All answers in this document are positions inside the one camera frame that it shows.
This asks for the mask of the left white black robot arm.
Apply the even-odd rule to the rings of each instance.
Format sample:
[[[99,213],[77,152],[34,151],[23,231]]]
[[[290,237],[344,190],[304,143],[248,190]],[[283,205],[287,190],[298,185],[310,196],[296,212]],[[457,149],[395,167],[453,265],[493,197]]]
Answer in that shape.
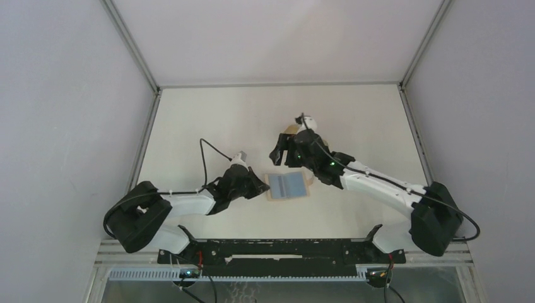
[[[268,190],[251,167],[240,164],[232,164],[199,192],[160,192],[150,181],[143,181],[106,212],[103,227],[127,253],[152,246],[190,263],[197,255],[193,236],[184,227],[169,225],[170,219],[215,215],[236,199],[252,199]]]

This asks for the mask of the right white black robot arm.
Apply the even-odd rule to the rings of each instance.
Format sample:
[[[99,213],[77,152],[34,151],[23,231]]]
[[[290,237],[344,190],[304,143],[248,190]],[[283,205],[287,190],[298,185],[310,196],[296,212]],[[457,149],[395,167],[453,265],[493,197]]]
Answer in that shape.
[[[422,186],[400,181],[363,165],[351,155],[331,151],[311,129],[281,133],[269,158],[276,166],[306,168],[328,186],[366,193],[404,215],[396,227],[376,226],[365,244],[365,256],[382,262],[389,253],[407,247],[441,257],[454,241],[464,216],[445,185]]]

